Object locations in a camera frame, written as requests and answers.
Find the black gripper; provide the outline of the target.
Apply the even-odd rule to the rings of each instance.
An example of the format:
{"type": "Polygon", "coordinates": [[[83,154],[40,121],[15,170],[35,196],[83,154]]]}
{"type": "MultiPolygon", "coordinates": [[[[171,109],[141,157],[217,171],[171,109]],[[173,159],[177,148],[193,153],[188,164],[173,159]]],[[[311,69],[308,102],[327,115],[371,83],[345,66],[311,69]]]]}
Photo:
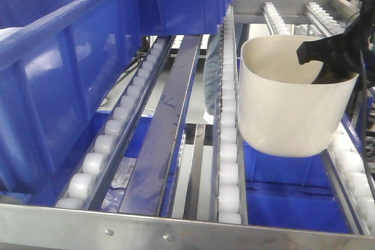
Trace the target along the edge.
{"type": "Polygon", "coordinates": [[[369,38],[374,35],[374,0],[360,0],[360,15],[341,34],[304,41],[296,50],[299,64],[321,61],[323,67],[315,84],[345,81],[352,73],[367,76],[374,83],[374,54],[369,38]]]}

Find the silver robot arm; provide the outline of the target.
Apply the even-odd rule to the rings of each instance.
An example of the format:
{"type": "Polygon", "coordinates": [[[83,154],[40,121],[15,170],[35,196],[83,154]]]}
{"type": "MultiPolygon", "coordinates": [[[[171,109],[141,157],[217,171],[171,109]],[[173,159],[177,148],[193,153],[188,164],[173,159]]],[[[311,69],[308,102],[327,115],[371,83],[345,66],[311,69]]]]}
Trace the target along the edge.
{"type": "Polygon", "coordinates": [[[374,0],[359,0],[359,16],[344,32],[316,41],[303,42],[296,50],[299,64],[320,61],[326,73],[343,79],[350,72],[366,71],[367,85],[374,86],[374,0]]]}

